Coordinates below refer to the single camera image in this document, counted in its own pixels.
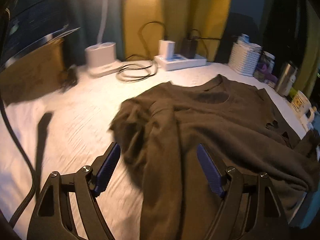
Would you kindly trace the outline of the dark brown t-shirt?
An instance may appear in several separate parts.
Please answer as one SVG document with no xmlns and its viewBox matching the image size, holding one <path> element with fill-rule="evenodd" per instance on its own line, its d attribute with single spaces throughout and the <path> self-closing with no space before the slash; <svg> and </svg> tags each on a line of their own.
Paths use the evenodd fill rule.
<svg viewBox="0 0 320 240">
<path fill-rule="evenodd" d="M 220 198 L 197 159 L 203 144 L 245 174 L 266 172 L 291 216 L 316 191 L 319 135 L 300 138 L 267 92 L 218 75 L 196 87 L 161 83 L 125 100 L 110 129 L 143 193 L 140 239 L 203 239 Z"/>
</svg>

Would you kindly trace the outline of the white textured table cover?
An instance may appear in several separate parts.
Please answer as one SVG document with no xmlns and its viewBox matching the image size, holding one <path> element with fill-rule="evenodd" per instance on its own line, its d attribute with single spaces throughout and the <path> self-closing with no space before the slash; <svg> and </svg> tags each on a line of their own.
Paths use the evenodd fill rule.
<svg viewBox="0 0 320 240">
<path fill-rule="evenodd" d="M 93 79 L 78 68 L 78 84 L 65 93 L 53 92 L 33 101 L 10 104 L 6 113 L 31 163 L 35 165 L 37 125 L 52 112 L 42 164 L 44 185 L 52 171 L 76 172 L 102 155 L 113 141 L 109 126 L 120 104 L 151 87 L 171 81 L 184 87 L 199 86 L 217 74 L 229 80 L 265 89 L 284 119 L 300 138 L 306 134 L 289 103 L 271 87 L 253 77 L 241 76 L 228 66 L 212 63 L 203 67 L 166 72 L 162 69 L 144 81 L 123 83 L 115 74 Z M 31 174 L 12 141 L 1 117 L 1 211 L 7 220 L 30 190 Z M 142 194 L 133 185 L 120 159 L 108 188 L 97 198 L 104 218 L 116 239 L 139 239 Z"/>
</svg>

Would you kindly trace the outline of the white desk lamp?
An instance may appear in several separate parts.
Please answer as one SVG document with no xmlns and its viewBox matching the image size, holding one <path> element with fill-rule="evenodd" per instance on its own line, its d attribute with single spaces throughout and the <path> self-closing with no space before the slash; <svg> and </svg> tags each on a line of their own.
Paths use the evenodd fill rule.
<svg viewBox="0 0 320 240">
<path fill-rule="evenodd" d="M 86 66 L 88 74 L 93 78 L 99 78 L 118 72 L 122 62 L 117 59 L 116 43 L 103 43 L 103 35 L 107 24 L 108 0 L 102 0 L 101 20 L 97 43 L 85 49 Z"/>
</svg>

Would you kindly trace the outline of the white bear mug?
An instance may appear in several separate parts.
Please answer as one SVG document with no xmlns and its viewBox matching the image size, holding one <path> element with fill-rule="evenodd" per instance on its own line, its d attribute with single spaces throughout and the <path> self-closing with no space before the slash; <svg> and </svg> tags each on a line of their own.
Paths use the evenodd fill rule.
<svg viewBox="0 0 320 240">
<path fill-rule="evenodd" d="M 297 118 L 300 119 L 309 112 L 310 116 L 307 118 L 308 122 L 312 122 L 314 120 L 315 110 L 309 99 L 300 90 L 293 97 L 290 106 Z"/>
</svg>

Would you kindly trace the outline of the brown cardboard box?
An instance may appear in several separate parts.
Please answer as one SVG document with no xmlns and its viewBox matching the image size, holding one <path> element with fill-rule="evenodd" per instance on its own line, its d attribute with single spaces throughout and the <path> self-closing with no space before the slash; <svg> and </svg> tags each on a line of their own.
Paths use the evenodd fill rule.
<svg viewBox="0 0 320 240">
<path fill-rule="evenodd" d="M 61 88 L 66 75 L 62 43 L 61 38 L 53 40 L 1 72 L 1 97 L 6 105 L 34 100 Z"/>
</svg>

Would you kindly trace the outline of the stainless steel tumbler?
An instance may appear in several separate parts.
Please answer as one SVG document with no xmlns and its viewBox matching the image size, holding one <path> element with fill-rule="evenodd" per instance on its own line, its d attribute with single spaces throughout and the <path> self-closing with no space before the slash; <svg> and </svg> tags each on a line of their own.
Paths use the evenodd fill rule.
<svg viewBox="0 0 320 240">
<path fill-rule="evenodd" d="M 290 89 L 296 80 L 297 67 L 290 61 L 283 67 L 280 78 L 278 79 L 274 90 L 282 97 L 288 96 Z"/>
</svg>

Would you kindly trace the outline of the white perforated plastic basket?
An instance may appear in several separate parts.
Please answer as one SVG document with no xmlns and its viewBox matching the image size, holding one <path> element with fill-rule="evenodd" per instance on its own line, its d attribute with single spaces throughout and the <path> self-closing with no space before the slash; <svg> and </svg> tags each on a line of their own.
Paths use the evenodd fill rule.
<svg viewBox="0 0 320 240">
<path fill-rule="evenodd" d="M 249 36 L 242 34 L 233 43 L 228 66 L 240 75 L 253 76 L 261 51 L 260 45 L 251 43 Z"/>
</svg>

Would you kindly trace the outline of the white power strip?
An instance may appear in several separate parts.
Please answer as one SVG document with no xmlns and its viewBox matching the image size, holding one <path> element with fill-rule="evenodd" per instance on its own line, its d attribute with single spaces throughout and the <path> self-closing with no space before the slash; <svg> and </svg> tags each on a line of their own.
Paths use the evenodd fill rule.
<svg viewBox="0 0 320 240">
<path fill-rule="evenodd" d="M 157 64 L 165 71 L 205 66 L 207 59 L 196 54 L 193 59 L 188 59 L 180 54 L 174 54 L 172 59 L 166 60 L 161 55 L 154 57 Z"/>
</svg>

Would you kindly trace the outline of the black power adapter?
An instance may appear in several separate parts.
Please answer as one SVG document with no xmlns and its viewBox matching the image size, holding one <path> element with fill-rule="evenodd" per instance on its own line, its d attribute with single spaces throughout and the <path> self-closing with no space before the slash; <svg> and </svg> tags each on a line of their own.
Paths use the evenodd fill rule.
<svg viewBox="0 0 320 240">
<path fill-rule="evenodd" d="M 196 50 L 197 50 L 198 41 L 196 39 L 187 39 L 182 40 L 180 54 L 187 59 L 194 59 Z"/>
</svg>

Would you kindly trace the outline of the white USB charger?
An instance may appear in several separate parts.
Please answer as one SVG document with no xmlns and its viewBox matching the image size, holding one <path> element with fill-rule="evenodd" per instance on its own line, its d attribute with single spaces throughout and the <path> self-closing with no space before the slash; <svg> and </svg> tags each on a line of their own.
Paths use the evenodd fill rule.
<svg viewBox="0 0 320 240">
<path fill-rule="evenodd" d="M 159 40 L 159 56 L 165 60 L 170 60 L 174 56 L 175 42 L 169 40 Z"/>
</svg>

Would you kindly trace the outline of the yellow curtain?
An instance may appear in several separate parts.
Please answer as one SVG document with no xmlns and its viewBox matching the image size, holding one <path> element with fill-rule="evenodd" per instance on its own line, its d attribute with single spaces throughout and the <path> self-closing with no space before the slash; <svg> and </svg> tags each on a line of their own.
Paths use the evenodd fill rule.
<svg viewBox="0 0 320 240">
<path fill-rule="evenodd" d="M 202 40 L 197 53 L 213 61 L 226 27 L 231 0 L 121 0 L 125 57 L 152 58 L 166 36 L 180 51 L 188 35 Z"/>
</svg>

